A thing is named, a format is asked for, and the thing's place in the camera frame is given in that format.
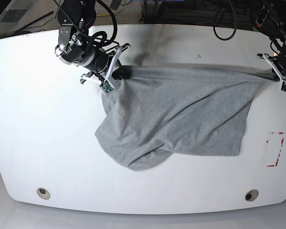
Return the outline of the red tape rectangle marking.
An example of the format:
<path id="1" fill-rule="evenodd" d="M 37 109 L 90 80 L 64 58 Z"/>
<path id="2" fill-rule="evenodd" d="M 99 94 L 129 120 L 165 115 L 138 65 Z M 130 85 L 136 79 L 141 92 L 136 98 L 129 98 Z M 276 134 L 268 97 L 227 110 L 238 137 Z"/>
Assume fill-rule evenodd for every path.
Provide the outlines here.
<path id="1" fill-rule="evenodd" d="M 266 141 L 265 165 L 276 167 L 282 153 L 284 132 L 270 132 Z"/>

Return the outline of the grey T-shirt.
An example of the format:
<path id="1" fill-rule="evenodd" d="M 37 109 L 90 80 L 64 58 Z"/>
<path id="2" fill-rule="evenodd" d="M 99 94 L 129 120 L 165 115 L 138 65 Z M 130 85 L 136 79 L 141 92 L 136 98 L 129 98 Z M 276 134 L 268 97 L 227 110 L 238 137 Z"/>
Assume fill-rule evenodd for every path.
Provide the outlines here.
<path id="1" fill-rule="evenodd" d="M 105 153 L 133 171 L 172 154 L 237 156 L 260 76 L 209 68 L 134 66 L 131 79 L 102 96 L 95 132 Z"/>

